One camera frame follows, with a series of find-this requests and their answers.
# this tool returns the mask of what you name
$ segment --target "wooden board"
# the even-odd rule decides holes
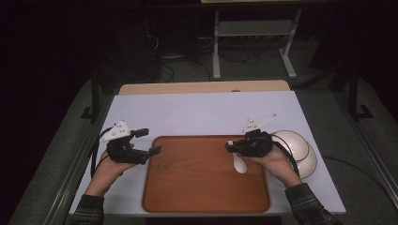
[[[262,213],[269,208],[264,169],[245,159],[238,173],[224,145],[243,136],[162,136],[149,160],[143,208],[150,213]]]
[[[216,93],[216,92],[260,92],[289,91],[286,81],[238,81],[238,82],[169,82],[124,84],[119,95],[151,95],[178,93]]]

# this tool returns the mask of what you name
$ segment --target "hand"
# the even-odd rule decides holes
[[[118,163],[111,160],[108,157],[108,152],[104,151],[100,157],[100,164],[84,194],[103,197],[117,177],[133,166],[135,164]]]
[[[272,175],[283,182],[286,188],[301,184],[301,179],[295,173],[281,149],[273,144],[271,151],[264,157],[248,157],[249,160],[260,163]]]

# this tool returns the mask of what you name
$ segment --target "person's right hand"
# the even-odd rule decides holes
[[[260,163],[272,175],[283,182],[286,188],[301,184],[301,179],[293,170],[290,161],[283,151],[275,144],[271,151],[264,157],[248,157],[249,160]]]

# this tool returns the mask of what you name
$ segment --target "white bowl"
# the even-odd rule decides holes
[[[308,156],[309,147],[301,135],[291,130],[281,130],[272,133],[272,140],[280,143],[287,151],[291,151],[295,161],[301,161]]]
[[[315,171],[316,168],[316,154],[313,149],[313,147],[308,143],[309,147],[309,153],[308,156],[303,159],[302,161],[297,162],[298,164],[298,171],[299,171],[299,177],[301,179],[304,179]]]

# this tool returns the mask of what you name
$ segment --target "person's left hand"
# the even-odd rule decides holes
[[[117,177],[123,174],[124,171],[135,166],[135,164],[118,163],[111,160],[106,150],[102,153],[99,161],[100,164],[85,190],[84,194],[86,195],[103,197]]]

